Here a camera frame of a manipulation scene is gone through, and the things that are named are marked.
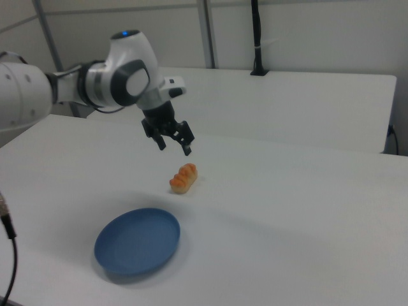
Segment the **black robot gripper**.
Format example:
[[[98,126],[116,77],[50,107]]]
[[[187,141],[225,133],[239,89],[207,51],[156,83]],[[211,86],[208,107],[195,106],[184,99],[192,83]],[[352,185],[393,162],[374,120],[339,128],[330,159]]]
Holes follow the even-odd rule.
[[[186,121],[177,122],[175,120],[175,111],[170,101],[165,102],[157,108],[143,110],[144,119],[142,126],[148,138],[153,138],[157,143],[159,150],[166,148],[166,143],[162,135],[175,139],[188,156],[191,150],[191,143],[195,137],[189,124]]]

